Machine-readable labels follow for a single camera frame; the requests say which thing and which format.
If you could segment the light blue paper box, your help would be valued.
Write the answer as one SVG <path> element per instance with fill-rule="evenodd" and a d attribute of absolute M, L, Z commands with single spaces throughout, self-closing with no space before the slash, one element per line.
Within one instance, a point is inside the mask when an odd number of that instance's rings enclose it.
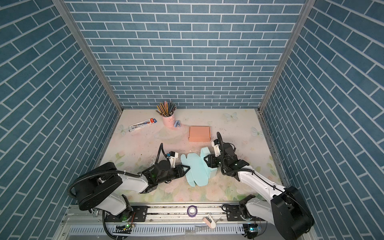
<path fill-rule="evenodd" d="M 209 179 L 213 178 L 217 174 L 218 168 L 210 168 L 204 160 L 211 154 L 208 147 L 201 148 L 200 155 L 196 153 L 188 153 L 187 155 L 181 155 L 181 162 L 184 166 L 189 166 L 190 169 L 185 174 L 187 182 L 191 187 L 199 186 L 203 187 L 209 183 Z"/>

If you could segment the orange paper box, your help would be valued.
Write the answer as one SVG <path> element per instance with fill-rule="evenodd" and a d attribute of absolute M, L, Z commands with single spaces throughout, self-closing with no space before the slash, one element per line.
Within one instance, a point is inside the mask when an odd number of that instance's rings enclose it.
<path fill-rule="evenodd" d="M 209 126 L 190 126 L 189 142 L 210 142 L 211 127 Z"/>

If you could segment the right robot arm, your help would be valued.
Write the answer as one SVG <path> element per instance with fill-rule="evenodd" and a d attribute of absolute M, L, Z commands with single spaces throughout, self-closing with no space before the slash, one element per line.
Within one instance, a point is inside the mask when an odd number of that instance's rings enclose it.
<path fill-rule="evenodd" d="M 300 191 L 276 184 L 238 159 L 235 147 L 219 140 L 212 142 L 215 153 L 204 158 L 208 167 L 219 167 L 222 175 L 233 177 L 258 194 L 248 195 L 239 202 L 238 214 L 245 220 L 255 217 L 273 224 L 285 240 L 296 240 L 309 232 L 315 223 Z"/>

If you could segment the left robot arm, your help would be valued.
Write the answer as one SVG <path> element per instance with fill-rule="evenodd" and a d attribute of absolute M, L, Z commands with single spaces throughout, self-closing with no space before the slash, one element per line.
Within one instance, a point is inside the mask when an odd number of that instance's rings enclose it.
<path fill-rule="evenodd" d="M 74 180 L 67 194 L 77 200 L 82 211 L 99 209 L 117 216 L 133 210 L 128 197 L 117 191 L 148 194 L 159 184 L 184 177 L 190 169 L 182 164 L 172 167 L 170 161 L 163 160 L 139 174 L 131 174 L 117 170 L 114 163 L 108 162 Z"/>

